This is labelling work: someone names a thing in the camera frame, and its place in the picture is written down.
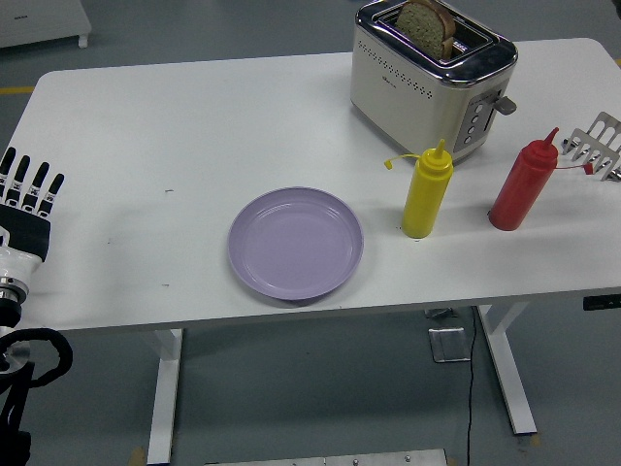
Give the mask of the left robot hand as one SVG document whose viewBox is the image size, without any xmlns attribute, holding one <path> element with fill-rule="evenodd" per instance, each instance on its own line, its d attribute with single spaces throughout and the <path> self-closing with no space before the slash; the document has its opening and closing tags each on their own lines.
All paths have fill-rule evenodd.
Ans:
<svg viewBox="0 0 621 466">
<path fill-rule="evenodd" d="M 45 262 L 49 251 L 51 213 L 64 175 L 44 186 L 49 164 L 43 162 L 32 179 L 27 178 L 30 157 L 7 148 L 1 158 L 1 278 L 27 282 Z"/>
</svg>

